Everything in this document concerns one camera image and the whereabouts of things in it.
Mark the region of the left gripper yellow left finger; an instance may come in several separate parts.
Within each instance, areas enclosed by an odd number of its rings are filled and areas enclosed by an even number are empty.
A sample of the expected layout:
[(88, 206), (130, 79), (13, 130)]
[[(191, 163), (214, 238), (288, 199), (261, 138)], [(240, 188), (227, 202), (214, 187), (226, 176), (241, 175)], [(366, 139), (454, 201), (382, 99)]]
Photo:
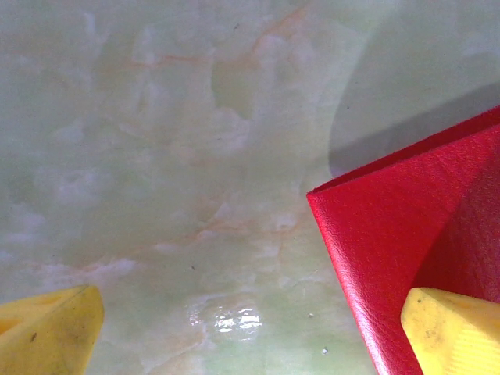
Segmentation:
[(0, 305), (0, 375), (84, 375), (104, 321), (93, 285)]

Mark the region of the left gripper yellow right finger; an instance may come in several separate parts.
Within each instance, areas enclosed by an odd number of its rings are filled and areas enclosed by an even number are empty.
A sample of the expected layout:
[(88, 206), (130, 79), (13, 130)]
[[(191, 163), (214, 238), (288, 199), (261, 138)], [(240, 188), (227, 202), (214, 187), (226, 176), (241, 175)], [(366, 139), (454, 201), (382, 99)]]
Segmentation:
[(423, 375), (500, 375), (500, 304), (415, 287), (401, 323)]

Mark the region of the red card holder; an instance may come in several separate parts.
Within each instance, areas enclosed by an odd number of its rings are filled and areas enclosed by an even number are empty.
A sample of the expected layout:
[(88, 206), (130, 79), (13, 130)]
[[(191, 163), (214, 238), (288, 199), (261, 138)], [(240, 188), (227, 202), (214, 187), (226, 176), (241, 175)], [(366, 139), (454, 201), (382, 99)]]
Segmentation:
[(500, 302), (500, 106), (307, 199), (379, 375), (423, 375), (400, 320), (412, 288)]

